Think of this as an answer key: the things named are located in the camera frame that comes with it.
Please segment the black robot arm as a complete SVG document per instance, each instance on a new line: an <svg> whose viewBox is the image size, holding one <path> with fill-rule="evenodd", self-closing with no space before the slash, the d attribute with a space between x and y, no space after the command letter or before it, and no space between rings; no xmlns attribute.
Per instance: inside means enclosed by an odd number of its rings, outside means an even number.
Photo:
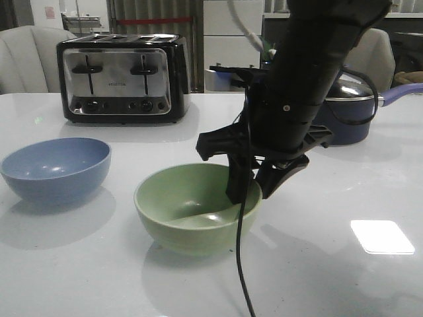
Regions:
<svg viewBox="0 0 423 317"><path fill-rule="evenodd" d="M269 197L309 162L307 151L331 132L312 124L346 56L363 33L389 12L390 1L290 1L288 26L269 70L228 67L245 88L236 123L202 133L201 158L225 154L231 203L244 200L251 180Z"/></svg>

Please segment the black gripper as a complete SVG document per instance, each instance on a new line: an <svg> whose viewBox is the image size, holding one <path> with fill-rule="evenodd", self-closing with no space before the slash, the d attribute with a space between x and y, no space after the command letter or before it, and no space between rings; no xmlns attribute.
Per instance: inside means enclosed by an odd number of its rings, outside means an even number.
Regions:
<svg viewBox="0 0 423 317"><path fill-rule="evenodd" d="M253 179L252 160L262 157L255 180L268 199L288 178L309 164L305 153L316 146L328 147L333 132L313 125L320 104L278 97L245 98L239 120L223 128L201 133L196 150L202 160L226 154L229 163L227 197L242 203Z"/></svg>

